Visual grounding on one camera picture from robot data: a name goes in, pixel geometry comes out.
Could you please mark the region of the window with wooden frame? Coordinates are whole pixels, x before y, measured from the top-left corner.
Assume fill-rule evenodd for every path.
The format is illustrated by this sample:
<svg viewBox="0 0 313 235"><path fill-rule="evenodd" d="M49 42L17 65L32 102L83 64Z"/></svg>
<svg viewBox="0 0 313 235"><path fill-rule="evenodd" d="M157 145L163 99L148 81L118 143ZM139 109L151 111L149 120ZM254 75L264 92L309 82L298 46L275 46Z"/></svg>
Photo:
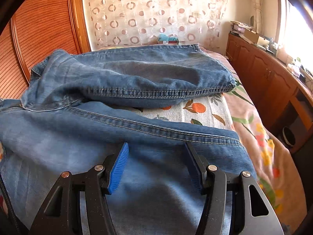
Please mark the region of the window with wooden frame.
<svg viewBox="0 0 313 235"><path fill-rule="evenodd" d="M288 0L278 0L276 57L312 70L312 30Z"/></svg>

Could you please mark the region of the stack of books papers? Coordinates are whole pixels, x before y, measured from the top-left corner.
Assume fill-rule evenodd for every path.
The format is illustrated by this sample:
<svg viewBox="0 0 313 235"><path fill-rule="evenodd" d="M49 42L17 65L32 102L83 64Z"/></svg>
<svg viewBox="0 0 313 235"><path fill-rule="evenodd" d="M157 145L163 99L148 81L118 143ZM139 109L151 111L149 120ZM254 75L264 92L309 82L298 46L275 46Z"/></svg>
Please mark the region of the stack of books papers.
<svg viewBox="0 0 313 235"><path fill-rule="evenodd" d="M239 21L230 21L231 23L231 31L236 34L244 34L246 30L253 30L253 26L248 25L246 23L242 23Z"/></svg>

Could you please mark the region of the box with teal cloth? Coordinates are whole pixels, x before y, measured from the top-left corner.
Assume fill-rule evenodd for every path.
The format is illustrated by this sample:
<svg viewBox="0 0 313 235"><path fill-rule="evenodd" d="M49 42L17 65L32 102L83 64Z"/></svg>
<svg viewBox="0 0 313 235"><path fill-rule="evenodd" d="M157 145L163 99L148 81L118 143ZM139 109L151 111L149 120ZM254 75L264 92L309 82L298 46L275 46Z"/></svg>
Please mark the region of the box with teal cloth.
<svg viewBox="0 0 313 235"><path fill-rule="evenodd" d="M166 34L161 34L157 38L158 44L171 44L171 45L178 45L179 39L175 36L167 36Z"/></svg>

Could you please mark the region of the beige window curtain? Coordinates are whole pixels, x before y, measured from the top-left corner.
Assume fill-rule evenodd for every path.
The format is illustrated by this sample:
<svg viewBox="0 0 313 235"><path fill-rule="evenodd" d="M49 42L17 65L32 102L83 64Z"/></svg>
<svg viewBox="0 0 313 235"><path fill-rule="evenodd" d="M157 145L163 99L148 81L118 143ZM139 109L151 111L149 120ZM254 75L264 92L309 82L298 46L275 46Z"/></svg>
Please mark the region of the beige window curtain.
<svg viewBox="0 0 313 235"><path fill-rule="evenodd" d="M262 15L263 0L252 0L253 5L253 29L256 33L263 35L263 15Z"/></svg>

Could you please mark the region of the wooden slatted wardrobe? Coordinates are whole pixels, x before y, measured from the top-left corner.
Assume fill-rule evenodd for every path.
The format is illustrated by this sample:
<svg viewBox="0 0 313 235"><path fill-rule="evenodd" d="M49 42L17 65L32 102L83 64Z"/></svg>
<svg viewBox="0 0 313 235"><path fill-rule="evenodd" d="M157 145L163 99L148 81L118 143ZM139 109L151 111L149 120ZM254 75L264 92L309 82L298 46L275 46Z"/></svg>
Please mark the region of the wooden slatted wardrobe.
<svg viewBox="0 0 313 235"><path fill-rule="evenodd" d="M91 50L82 0L23 0L5 22L1 28L3 99L20 98L32 67L54 50L70 54Z"/></svg>

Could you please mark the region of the cardboard box on cabinet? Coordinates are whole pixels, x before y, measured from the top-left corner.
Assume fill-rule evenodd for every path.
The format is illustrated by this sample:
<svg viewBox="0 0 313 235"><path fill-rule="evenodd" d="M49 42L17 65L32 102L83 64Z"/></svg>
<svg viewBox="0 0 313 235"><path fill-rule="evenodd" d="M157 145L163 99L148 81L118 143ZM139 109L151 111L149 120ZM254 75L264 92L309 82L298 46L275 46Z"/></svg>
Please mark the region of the cardboard box on cabinet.
<svg viewBox="0 0 313 235"><path fill-rule="evenodd" d="M250 31L248 29L246 29L244 31L244 37L249 39L253 43L255 43L257 45L261 45L261 46L268 45L270 43L270 41L268 39L266 39L265 37L263 37L262 35L254 32L254 31Z"/></svg>

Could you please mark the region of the blue denim jeans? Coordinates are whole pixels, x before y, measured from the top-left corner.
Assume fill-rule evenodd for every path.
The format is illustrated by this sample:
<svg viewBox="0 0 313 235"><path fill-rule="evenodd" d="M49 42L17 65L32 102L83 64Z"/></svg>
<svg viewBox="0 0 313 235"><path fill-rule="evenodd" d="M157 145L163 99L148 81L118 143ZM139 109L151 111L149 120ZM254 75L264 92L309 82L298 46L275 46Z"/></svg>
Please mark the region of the blue denim jeans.
<svg viewBox="0 0 313 235"><path fill-rule="evenodd" d="M86 172L127 143L121 183L107 199L116 232L193 234L204 198L183 162L184 144L233 174L255 174L252 161L233 131L132 108L163 110L234 87L230 71L198 45L54 51L32 68L20 99L1 101L1 175L17 218L31 227L63 171Z"/></svg>

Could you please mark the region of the floral pink blanket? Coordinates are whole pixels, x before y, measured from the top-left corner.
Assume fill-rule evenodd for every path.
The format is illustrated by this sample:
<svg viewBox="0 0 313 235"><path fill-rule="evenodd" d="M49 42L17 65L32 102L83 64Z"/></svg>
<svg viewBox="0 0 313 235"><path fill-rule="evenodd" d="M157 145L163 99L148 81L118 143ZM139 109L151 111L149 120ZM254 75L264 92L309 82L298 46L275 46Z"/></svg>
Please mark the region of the floral pink blanket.
<svg viewBox="0 0 313 235"><path fill-rule="evenodd" d="M241 79L225 57L206 52L233 74L236 87L223 96L208 98L201 124L236 131L257 173L257 182L268 197L285 234L293 234L307 214L305 192L289 150L270 133L260 118Z"/></svg>

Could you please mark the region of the long wooden sideboard cabinet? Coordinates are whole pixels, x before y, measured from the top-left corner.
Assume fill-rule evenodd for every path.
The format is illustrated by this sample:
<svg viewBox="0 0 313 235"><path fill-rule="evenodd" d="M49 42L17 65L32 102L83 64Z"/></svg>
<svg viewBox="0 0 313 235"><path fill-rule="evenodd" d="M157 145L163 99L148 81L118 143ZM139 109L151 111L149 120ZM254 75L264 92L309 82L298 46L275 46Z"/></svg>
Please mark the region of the long wooden sideboard cabinet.
<svg viewBox="0 0 313 235"><path fill-rule="evenodd" d="M226 56L252 99L263 125L275 136L290 127L295 153L312 137L312 92L281 61L232 33Z"/></svg>

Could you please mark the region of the orange print bed sheet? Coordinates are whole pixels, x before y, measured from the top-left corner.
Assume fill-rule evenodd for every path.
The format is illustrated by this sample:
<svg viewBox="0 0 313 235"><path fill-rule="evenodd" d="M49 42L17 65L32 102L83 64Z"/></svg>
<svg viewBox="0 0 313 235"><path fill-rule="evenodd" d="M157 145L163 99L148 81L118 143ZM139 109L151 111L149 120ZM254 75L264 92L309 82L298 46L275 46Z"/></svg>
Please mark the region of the orange print bed sheet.
<svg viewBox="0 0 313 235"><path fill-rule="evenodd" d="M150 119L191 123L226 130L235 129L223 94L190 99L178 105L163 108L125 107L124 109Z"/></svg>

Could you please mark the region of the circle pattern sheer curtain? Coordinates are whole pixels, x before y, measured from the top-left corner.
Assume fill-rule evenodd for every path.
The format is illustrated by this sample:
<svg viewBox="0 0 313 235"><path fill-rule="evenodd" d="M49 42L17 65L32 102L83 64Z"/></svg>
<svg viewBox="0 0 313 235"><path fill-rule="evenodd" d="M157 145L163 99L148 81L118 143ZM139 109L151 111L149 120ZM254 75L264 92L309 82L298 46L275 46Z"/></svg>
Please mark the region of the circle pattern sheer curtain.
<svg viewBox="0 0 313 235"><path fill-rule="evenodd" d="M216 49L227 1L83 0L83 9L92 50L153 45L161 34Z"/></svg>

